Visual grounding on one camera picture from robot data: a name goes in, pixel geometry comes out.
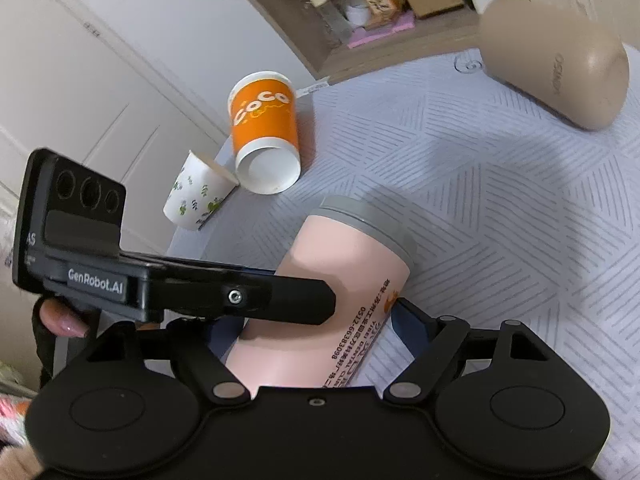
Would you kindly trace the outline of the left hand pink nails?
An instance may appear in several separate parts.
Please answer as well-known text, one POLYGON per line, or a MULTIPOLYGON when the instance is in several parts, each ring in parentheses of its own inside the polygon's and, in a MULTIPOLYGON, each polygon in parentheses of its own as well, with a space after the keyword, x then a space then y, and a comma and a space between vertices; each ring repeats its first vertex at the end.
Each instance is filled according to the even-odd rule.
POLYGON ((85 338, 90 332, 89 326, 70 307, 55 298, 43 300, 39 318, 55 336, 85 338))

